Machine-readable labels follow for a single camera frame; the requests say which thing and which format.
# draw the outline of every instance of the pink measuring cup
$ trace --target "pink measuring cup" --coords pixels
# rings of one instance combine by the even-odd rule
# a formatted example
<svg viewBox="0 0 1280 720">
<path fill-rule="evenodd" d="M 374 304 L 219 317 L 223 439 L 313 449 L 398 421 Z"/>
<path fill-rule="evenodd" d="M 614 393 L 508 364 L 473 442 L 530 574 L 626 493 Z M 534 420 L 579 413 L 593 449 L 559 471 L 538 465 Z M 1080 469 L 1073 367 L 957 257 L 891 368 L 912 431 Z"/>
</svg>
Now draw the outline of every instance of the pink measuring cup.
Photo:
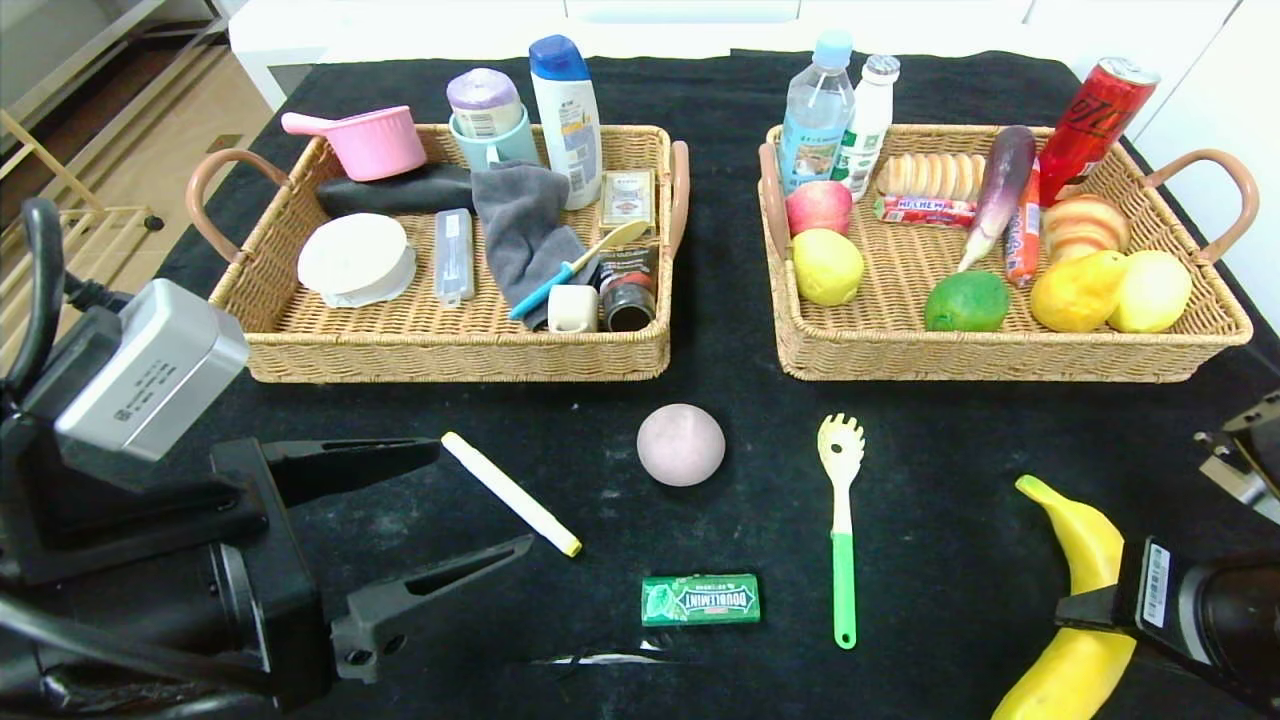
<svg viewBox="0 0 1280 720">
<path fill-rule="evenodd" d="M 413 129 L 408 105 L 351 115 L 340 120 L 312 118 L 300 113 L 280 115 L 289 135 L 324 137 L 353 181 L 389 178 L 426 163 L 426 151 Z"/>
</svg>

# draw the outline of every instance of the leather basket handle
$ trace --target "leather basket handle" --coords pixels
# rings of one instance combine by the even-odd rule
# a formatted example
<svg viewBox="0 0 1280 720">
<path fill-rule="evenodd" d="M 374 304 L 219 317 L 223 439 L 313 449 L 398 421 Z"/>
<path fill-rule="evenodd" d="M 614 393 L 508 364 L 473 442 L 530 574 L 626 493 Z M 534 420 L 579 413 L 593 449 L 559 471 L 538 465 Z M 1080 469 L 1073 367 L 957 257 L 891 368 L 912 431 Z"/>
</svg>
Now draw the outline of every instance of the leather basket handle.
<svg viewBox="0 0 1280 720">
<path fill-rule="evenodd" d="M 782 181 L 778 178 L 778 155 L 772 142 L 760 145 L 760 182 L 764 193 L 764 217 L 769 222 L 769 234 L 778 260 L 786 261 L 791 227 L 787 224 L 786 206 L 782 204 Z"/>
<path fill-rule="evenodd" d="M 671 187 L 671 258 L 675 260 L 680 243 L 685 240 L 685 227 L 689 223 L 689 143 L 677 140 L 671 143 L 673 165 Z"/>
<path fill-rule="evenodd" d="M 1222 254 L 1231 249 L 1231 245 L 1249 229 L 1253 219 L 1258 217 L 1258 183 L 1254 182 L 1253 173 L 1244 167 L 1244 163 L 1239 158 L 1230 152 L 1211 149 L 1192 150 L 1155 173 L 1151 173 L 1143 182 L 1147 187 L 1160 187 L 1183 168 L 1197 160 L 1212 160 L 1222 165 L 1226 174 L 1231 176 L 1231 179 L 1235 181 L 1235 186 L 1240 188 L 1240 217 L 1236 218 L 1231 227 L 1226 228 L 1222 237 L 1208 243 L 1208 246 L 1196 254 L 1197 263 L 1212 265 L 1222 258 Z"/>
<path fill-rule="evenodd" d="M 205 236 L 209 245 L 212 245 L 214 250 L 228 263 L 236 263 L 241 258 L 241 250 L 232 241 L 227 240 L 227 236 L 214 225 L 214 222 L 209 219 L 209 214 L 205 213 L 205 188 L 209 187 L 210 178 L 214 177 L 214 173 L 219 168 L 227 163 L 238 160 L 253 165 L 280 187 L 293 187 L 293 182 L 284 170 L 268 163 L 261 155 L 238 147 L 219 150 L 196 165 L 195 172 L 191 173 L 191 181 L 187 182 L 187 214 L 191 215 L 191 224 L 196 225 L 200 234 Z"/>
</svg>

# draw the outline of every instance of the lemon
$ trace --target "lemon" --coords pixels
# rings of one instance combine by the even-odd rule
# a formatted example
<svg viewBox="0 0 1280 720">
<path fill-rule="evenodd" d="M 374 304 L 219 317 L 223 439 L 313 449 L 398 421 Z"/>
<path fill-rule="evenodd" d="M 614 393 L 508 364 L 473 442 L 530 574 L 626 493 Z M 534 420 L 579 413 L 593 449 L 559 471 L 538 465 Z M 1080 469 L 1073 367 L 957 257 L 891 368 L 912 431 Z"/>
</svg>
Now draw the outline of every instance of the lemon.
<svg viewBox="0 0 1280 720">
<path fill-rule="evenodd" d="M 844 305 L 858 295 L 867 261 L 849 238 L 813 228 L 795 236 L 792 243 L 801 297 L 818 305 Z"/>
<path fill-rule="evenodd" d="M 1134 252 L 1107 323 L 1123 333 L 1158 333 L 1183 316 L 1190 297 L 1192 275 L 1181 260 L 1162 250 Z"/>
</svg>

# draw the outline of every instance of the wicker basket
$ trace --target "wicker basket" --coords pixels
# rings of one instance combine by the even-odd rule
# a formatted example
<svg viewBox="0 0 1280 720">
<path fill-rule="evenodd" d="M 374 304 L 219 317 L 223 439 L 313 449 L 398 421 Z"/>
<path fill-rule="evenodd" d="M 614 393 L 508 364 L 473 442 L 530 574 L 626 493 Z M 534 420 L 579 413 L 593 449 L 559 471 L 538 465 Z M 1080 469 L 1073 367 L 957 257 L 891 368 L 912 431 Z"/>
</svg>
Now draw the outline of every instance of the wicker basket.
<svg viewBox="0 0 1280 720">
<path fill-rule="evenodd" d="M 643 380 L 662 373 L 671 357 L 672 264 L 685 229 L 689 202 L 689 150 L 662 128 L 604 126 L 605 169 L 653 169 L 658 178 L 658 228 L 643 242 L 660 246 L 657 315 L 627 333 L 535 333 L 508 320 L 484 256 L 476 223 L 476 296 L 444 307 L 434 295 L 434 217 L 398 215 L 417 251 L 410 288 L 389 302 L 358 309 L 326 306 L 297 279 L 297 259 L 312 231 L 330 218 L 312 190 L 339 177 L 342 167 L 324 138 L 312 138 L 285 176 L 244 150 L 210 155 L 192 176 L 187 205 L 192 220 L 230 266 L 210 302 L 239 319 L 248 338 L 250 372 L 261 382 L 561 382 Z M 433 163 L 465 165 L 445 124 L 417 126 Z M 539 154 L 547 158 L 541 128 L 534 126 Z M 280 186 L 257 225 L 237 249 L 209 222 L 204 191 L 224 163 L 246 160 Z M 567 213 L 584 243 L 600 234 L 598 208 Z"/>
<path fill-rule="evenodd" d="M 986 154 L 998 127 L 893 126 L 882 158 L 901 152 Z M 782 369 L 804 380 L 1106 380 L 1178 382 L 1233 345 L 1249 341 L 1253 325 L 1213 269 L 1226 247 L 1248 228 L 1257 191 L 1238 160 L 1216 150 L 1192 152 L 1144 178 L 1116 145 L 1084 191 L 1119 205 L 1132 224 L 1130 250 L 1167 250 L 1192 273 L 1192 299 L 1181 319 L 1160 334 L 1055 333 L 1037 323 L 1029 291 L 1014 291 L 1001 332 L 925 332 L 924 302 L 933 286 L 955 270 L 965 236 L 956 229 L 887 224 L 876 218 L 873 192 L 854 208 L 849 237 L 867 258 L 858 297 L 824 307 L 796 292 L 774 145 L 781 128 L 760 146 L 760 213 L 764 224 L 773 323 Z M 1041 146 L 1051 128 L 1037 128 Z M 1155 187 L 1198 159 L 1221 163 L 1244 195 L 1240 220 L 1203 251 Z M 1041 268 L 1047 266 L 1042 255 Z M 993 250 L 977 269 L 1002 273 Z"/>
</svg>

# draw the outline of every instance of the red apple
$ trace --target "red apple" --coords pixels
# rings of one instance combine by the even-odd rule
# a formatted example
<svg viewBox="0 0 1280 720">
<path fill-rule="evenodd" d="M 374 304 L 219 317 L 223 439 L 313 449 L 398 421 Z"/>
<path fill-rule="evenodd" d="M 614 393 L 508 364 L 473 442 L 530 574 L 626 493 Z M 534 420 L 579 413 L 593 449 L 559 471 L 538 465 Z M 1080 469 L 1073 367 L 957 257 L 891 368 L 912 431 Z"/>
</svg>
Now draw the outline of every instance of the red apple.
<svg viewBox="0 0 1280 720">
<path fill-rule="evenodd" d="M 849 232 L 854 199 L 849 188 L 836 181 L 806 182 L 787 196 L 786 205 L 791 237 L 813 228 L 827 228 L 840 234 Z"/>
</svg>

